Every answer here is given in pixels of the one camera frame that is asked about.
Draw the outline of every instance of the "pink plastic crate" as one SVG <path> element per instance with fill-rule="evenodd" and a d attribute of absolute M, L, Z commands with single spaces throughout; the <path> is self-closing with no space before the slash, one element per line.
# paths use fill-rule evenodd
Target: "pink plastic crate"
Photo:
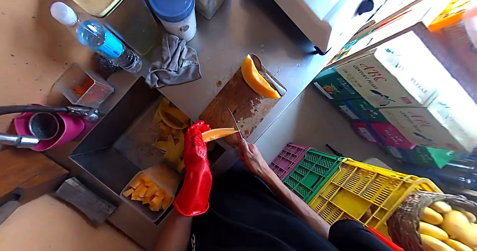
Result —
<path fill-rule="evenodd" d="M 310 147 L 301 146 L 292 142 L 289 142 L 278 156 L 270 163 L 269 167 L 277 174 L 280 180 L 284 180 L 285 177 L 295 168 L 304 157 L 307 150 Z"/>

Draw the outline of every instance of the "wooden cutting board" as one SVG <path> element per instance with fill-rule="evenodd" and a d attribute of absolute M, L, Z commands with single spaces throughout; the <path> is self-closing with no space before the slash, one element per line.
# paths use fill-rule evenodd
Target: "wooden cutting board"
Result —
<path fill-rule="evenodd" d="M 268 81 L 264 72 L 259 73 Z M 199 119 L 204 120 L 212 129 L 235 128 L 232 116 L 227 109 L 230 108 L 243 138 L 248 138 L 280 99 L 266 98 L 255 93 L 243 79 L 242 70 L 239 68 L 204 112 L 200 114 Z M 225 137 L 225 141 L 231 146 L 237 145 L 235 135 Z"/>

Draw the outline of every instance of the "faucet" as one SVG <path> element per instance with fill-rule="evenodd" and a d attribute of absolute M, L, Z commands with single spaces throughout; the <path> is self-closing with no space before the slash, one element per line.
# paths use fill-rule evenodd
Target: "faucet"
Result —
<path fill-rule="evenodd" d="M 88 122 L 96 122 L 99 120 L 99 110 L 96 108 L 83 106 L 67 106 L 67 107 L 49 107 L 36 105 L 22 106 L 0 106 L 0 115 L 23 113 L 23 112 L 48 112 L 48 113 L 66 113 L 74 116 L 82 117 Z M 35 136 L 22 135 L 6 135 L 0 133 L 0 144 L 12 145 L 16 147 L 35 147 L 40 139 Z"/>

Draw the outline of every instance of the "blue bottle label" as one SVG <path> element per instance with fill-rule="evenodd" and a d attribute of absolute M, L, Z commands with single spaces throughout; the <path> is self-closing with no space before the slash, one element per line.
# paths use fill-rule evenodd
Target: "blue bottle label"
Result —
<path fill-rule="evenodd" d="M 122 42 L 109 30 L 104 29 L 104 43 L 98 48 L 98 51 L 109 59 L 116 59 L 122 53 Z"/>

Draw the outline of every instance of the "pink cup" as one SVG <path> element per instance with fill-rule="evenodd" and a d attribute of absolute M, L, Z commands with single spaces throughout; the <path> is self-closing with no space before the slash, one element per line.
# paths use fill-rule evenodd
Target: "pink cup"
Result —
<path fill-rule="evenodd" d="M 34 112 L 22 113 L 19 117 L 13 119 L 13 124 L 17 134 L 24 136 L 32 136 L 32 133 L 28 129 L 28 122 Z M 60 116 L 58 122 L 60 123 L 60 130 L 55 137 L 48 140 L 40 140 L 40 142 L 32 148 L 35 151 L 44 151 L 51 149 L 52 147 L 63 145 L 66 142 L 70 142 L 75 139 L 81 131 L 84 129 L 84 122 L 81 118 L 71 116 L 69 114 L 57 113 Z"/>

